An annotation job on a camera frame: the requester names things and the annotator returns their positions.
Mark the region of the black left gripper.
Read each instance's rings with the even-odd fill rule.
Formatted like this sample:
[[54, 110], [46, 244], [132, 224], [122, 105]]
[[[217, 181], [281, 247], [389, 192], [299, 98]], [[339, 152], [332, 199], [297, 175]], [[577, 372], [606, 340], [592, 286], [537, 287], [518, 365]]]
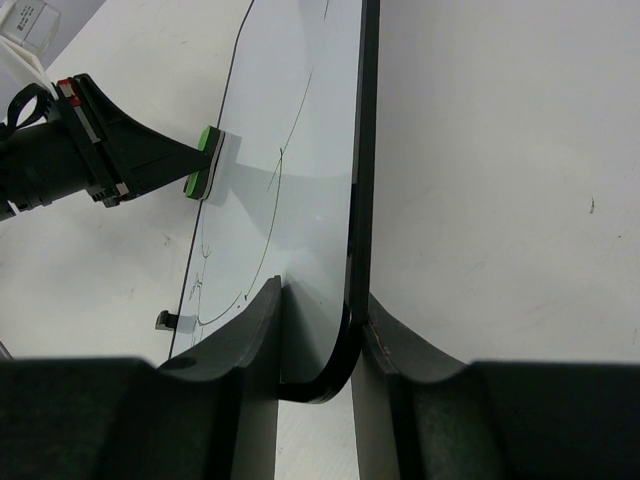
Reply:
[[82, 190], [113, 207], [125, 185], [145, 195], [185, 178], [186, 195], [204, 195], [212, 177], [212, 126], [197, 147], [164, 136], [122, 111], [87, 74], [49, 88], [28, 84], [1, 122], [3, 220]]

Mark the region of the whiteboard with rabbit drawing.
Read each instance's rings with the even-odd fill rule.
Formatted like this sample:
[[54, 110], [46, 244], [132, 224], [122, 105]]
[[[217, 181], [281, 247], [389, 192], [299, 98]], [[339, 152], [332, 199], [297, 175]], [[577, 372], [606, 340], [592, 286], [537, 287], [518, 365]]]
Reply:
[[377, 113], [376, 1], [254, 1], [235, 40], [171, 352], [282, 282], [279, 395], [323, 403], [366, 316]]

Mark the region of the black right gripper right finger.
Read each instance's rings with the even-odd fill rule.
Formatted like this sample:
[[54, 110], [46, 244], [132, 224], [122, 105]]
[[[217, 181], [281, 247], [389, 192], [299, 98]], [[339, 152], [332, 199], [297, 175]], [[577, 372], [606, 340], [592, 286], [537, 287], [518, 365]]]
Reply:
[[463, 363], [369, 303], [352, 375], [364, 479], [635, 479], [632, 364]]

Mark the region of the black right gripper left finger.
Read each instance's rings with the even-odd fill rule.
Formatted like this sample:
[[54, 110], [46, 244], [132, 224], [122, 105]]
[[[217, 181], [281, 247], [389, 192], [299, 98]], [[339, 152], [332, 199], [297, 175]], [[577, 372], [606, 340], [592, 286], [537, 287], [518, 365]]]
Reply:
[[140, 359], [5, 360], [5, 479], [270, 479], [281, 280], [209, 337]]

